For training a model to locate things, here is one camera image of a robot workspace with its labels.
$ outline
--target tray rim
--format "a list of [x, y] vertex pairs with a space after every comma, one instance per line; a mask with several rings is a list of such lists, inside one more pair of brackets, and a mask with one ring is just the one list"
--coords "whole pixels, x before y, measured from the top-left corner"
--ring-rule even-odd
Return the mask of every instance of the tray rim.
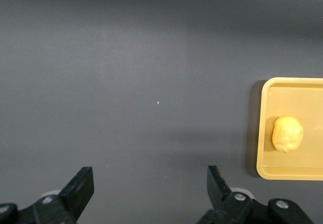
[[257, 162], [256, 169], [261, 177], [267, 180], [323, 180], [323, 174], [317, 175], [268, 175], [263, 170], [263, 147], [266, 125], [266, 110], [267, 110], [267, 92], [269, 88], [274, 84], [322, 84], [323, 78], [297, 78], [297, 77], [274, 77], [265, 82], [261, 91], [261, 103], [260, 103], [260, 118], [259, 118], [259, 135], [258, 135], [258, 150], [257, 150]]

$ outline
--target yellow tray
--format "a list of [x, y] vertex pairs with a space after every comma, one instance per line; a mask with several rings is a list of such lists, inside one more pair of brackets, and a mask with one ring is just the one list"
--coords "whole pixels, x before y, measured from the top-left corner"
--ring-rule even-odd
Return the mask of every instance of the yellow tray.
[[[304, 128], [298, 149], [272, 143], [278, 117], [296, 117]], [[262, 88], [257, 171], [269, 180], [323, 180], [323, 79], [272, 78]]]

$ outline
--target screw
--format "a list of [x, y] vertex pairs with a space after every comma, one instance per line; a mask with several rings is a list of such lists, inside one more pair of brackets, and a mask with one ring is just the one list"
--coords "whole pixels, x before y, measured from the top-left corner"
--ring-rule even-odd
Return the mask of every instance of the screw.
[[235, 194], [234, 198], [236, 198], [236, 200], [239, 200], [239, 201], [244, 201], [246, 199], [246, 197], [242, 194]]
[[9, 210], [9, 207], [7, 205], [4, 207], [0, 207], [0, 214], [5, 213], [7, 210]]
[[276, 201], [276, 206], [278, 206], [281, 209], [287, 209], [289, 207], [288, 204], [282, 200]]
[[48, 204], [48, 203], [51, 203], [51, 201], [52, 201], [52, 198], [51, 197], [49, 197], [49, 196], [47, 196], [46, 198], [44, 198], [41, 202], [43, 203], [43, 204]]

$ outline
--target yellow dough ball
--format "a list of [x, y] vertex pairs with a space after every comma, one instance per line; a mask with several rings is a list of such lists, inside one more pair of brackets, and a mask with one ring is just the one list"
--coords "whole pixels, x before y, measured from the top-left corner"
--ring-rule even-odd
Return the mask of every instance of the yellow dough ball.
[[273, 144], [280, 152], [296, 150], [303, 139], [303, 127], [295, 117], [279, 117], [275, 121]]

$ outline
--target gray table surface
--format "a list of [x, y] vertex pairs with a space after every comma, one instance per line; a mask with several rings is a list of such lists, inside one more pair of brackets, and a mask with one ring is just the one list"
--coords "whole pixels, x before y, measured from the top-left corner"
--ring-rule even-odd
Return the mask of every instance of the gray table surface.
[[323, 0], [0, 0], [0, 203], [92, 166], [79, 223], [196, 223], [206, 169], [315, 223], [320, 181], [255, 169], [260, 91], [323, 77]]

